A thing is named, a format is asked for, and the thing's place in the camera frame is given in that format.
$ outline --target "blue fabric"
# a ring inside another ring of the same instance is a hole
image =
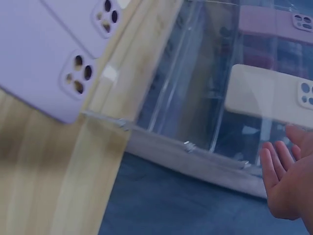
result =
[[[304,235],[273,218],[265,200],[125,154],[99,235]]]

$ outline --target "light wood surface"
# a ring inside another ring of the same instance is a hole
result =
[[[181,3],[130,2],[85,107],[135,119]],[[3,91],[0,112],[0,234],[97,235],[129,133],[85,117],[62,125]]]

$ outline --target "acrylic display box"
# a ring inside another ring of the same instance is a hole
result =
[[[305,4],[185,0],[126,151],[266,197],[262,144],[291,147],[286,123],[313,128],[313,11]]]

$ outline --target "phone case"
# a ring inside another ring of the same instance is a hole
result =
[[[313,81],[237,64],[224,105],[230,112],[313,128]]]
[[[40,0],[93,57],[99,58],[121,21],[116,0]]]
[[[240,7],[239,30],[249,35],[276,35],[276,10],[262,6]]]
[[[95,61],[40,1],[1,1],[0,8],[0,87],[62,122],[75,121]]]
[[[261,6],[241,6],[239,30],[244,34],[277,36],[313,45],[313,19],[290,11]]]
[[[313,20],[309,16],[277,10],[277,36],[289,41],[313,45],[312,22]]]

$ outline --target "glass panel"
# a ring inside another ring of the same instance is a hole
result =
[[[290,147],[286,123],[313,127],[309,4],[185,1],[137,124],[256,165],[264,142]]]

